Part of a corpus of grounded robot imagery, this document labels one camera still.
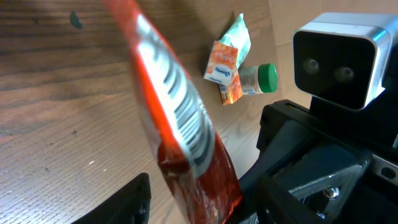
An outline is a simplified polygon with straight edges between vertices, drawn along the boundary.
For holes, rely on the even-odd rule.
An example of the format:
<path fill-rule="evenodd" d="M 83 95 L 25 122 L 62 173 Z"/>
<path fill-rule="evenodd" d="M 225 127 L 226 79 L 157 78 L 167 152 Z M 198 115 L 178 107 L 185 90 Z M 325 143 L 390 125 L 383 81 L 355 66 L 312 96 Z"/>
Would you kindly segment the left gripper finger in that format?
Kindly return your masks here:
<path fill-rule="evenodd" d="M 148 224 L 150 200 L 149 175 L 143 172 L 73 224 Z"/>

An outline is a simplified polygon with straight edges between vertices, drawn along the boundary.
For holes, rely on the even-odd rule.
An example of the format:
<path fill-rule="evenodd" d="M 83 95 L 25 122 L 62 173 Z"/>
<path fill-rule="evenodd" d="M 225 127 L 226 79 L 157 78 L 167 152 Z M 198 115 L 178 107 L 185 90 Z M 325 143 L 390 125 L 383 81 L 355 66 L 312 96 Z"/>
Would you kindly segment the red Nescafe stick sachet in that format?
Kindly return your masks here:
<path fill-rule="evenodd" d="M 106 7 L 128 43 L 142 125 L 185 221 L 226 223 L 243 195 L 197 89 L 137 2 Z"/>

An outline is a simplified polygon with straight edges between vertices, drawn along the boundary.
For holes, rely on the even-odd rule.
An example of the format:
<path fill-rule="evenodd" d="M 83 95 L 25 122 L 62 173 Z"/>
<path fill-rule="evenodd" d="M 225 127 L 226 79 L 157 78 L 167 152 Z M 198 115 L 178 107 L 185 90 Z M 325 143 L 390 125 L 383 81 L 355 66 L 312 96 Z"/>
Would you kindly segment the light blue tissue pack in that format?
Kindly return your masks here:
<path fill-rule="evenodd" d="M 236 67 L 240 68 L 251 48 L 248 28 L 244 21 L 244 14 L 240 13 L 228 31 L 219 40 L 222 44 L 238 49 Z"/>

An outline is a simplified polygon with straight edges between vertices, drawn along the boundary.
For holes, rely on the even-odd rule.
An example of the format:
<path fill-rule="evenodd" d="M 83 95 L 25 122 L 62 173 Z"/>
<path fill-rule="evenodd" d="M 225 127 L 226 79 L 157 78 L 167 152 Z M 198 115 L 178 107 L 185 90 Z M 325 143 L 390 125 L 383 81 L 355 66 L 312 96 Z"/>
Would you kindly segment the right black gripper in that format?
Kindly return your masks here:
<path fill-rule="evenodd" d="M 396 223 L 397 101 L 263 108 L 240 223 Z"/>

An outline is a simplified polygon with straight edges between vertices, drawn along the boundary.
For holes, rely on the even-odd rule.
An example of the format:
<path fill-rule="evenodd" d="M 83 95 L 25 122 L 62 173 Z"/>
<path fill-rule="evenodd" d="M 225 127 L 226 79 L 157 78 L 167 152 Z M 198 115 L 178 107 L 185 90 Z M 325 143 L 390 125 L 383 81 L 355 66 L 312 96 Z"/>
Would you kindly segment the orange tissue pack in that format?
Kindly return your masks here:
<path fill-rule="evenodd" d="M 241 81 L 236 76 L 230 85 L 219 84 L 221 101 L 224 105 L 231 105 L 243 96 Z"/>
<path fill-rule="evenodd" d="M 230 85 L 238 75 L 237 58 L 237 48 L 214 41 L 203 78 L 221 85 Z"/>

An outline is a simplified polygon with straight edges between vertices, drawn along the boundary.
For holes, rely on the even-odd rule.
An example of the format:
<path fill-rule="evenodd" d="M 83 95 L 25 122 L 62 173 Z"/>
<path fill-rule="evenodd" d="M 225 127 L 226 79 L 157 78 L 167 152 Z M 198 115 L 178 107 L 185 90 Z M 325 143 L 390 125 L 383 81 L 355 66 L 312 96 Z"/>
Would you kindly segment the green lid white jar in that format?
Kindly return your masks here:
<path fill-rule="evenodd" d="M 273 93 L 277 89 L 277 70 L 273 63 L 242 68 L 239 78 L 244 95 Z"/>

